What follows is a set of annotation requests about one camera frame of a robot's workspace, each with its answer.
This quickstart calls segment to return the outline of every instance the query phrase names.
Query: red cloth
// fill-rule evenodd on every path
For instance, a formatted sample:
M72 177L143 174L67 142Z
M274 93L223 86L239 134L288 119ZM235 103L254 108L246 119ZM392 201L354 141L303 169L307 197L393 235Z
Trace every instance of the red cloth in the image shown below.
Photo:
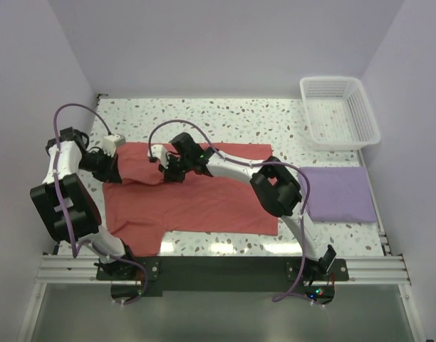
M270 145L217 147L255 160L271 155ZM183 183L163 183L144 142L118 148L118 169L123 183L103 184L107 225L138 257L157 254L164 233L172 230L278 234L277 218L262 209L249 184L193 172Z

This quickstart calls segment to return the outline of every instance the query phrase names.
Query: white plastic basket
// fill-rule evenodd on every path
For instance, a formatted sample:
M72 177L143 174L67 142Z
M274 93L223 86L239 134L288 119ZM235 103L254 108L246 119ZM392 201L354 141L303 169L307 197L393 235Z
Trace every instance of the white plastic basket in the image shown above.
M358 150L380 142L372 108L357 78L305 77L301 92L318 150Z

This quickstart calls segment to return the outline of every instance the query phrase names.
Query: purple mat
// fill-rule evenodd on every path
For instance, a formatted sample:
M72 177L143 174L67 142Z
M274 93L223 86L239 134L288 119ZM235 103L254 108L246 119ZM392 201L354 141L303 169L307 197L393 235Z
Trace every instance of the purple mat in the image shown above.
M306 209L312 221L377 221L367 171L364 167L302 167L310 180L311 193ZM302 192L305 181L302 176Z

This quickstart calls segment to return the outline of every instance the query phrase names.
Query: table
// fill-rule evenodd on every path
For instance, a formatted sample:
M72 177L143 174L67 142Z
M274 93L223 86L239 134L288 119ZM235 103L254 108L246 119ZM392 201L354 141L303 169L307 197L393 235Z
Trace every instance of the table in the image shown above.
M101 98L98 112L113 133L123 134L129 142L146 142L151 130L163 121L181 118L204 129L213 142L270 144L273 154L299 167L360 166L356 151L317 151L311 146L310 132L304 118L301 100L291 99L182 99ZM194 129L170 124L159 129L154 143L165 143L182 131L189 132L196 142L204 142ZM95 120L90 134L90 147L100 144L106 134ZM80 176L95 200L103 224L105 208L101 183L91 174ZM340 257L382 256L381 228L375 224L318 223L320 230L331 236L331 243ZM71 247L62 242L60 255L70 255ZM91 254L82 249L81 254ZM168 232L161 244L163 256L282 256L301 255L301 247L292 233L279 220L277 237L257 234Z

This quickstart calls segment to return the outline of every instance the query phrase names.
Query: gray wall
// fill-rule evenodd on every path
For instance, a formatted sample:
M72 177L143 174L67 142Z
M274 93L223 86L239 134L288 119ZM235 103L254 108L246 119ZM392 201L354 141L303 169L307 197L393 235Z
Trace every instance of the gray wall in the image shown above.
M0 0L0 341L16 340L40 255L52 246L29 189L47 171L53 113L93 98L47 0ZM62 127L90 127L88 115L73 113Z
M405 0L363 80L383 137L365 150L370 178L436 341L436 0Z
M49 0L93 89L122 97L299 97L361 77L403 0Z

